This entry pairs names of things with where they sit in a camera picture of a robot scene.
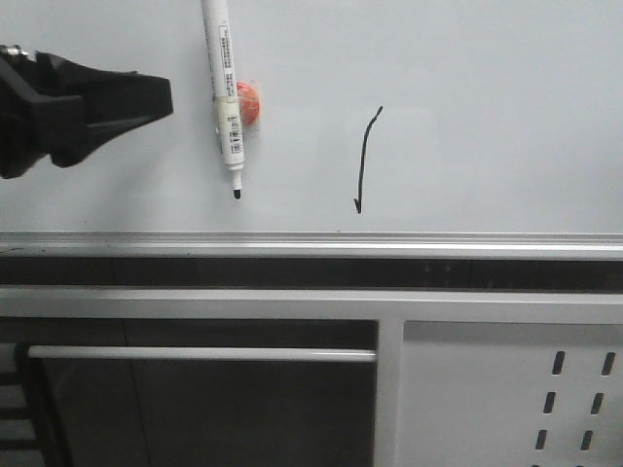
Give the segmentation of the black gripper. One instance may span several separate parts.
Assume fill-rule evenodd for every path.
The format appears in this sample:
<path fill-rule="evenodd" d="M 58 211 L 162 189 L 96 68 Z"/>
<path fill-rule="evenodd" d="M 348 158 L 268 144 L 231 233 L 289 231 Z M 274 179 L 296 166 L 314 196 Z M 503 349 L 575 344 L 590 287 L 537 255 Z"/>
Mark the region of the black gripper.
<path fill-rule="evenodd" d="M 42 52 L 32 60 L 17 45 L 1 47 L 3 179 L 19 178 L 44 157 L 61 168 L 76 165 L 172 113 L 166 78 L 91 68 Z"/>

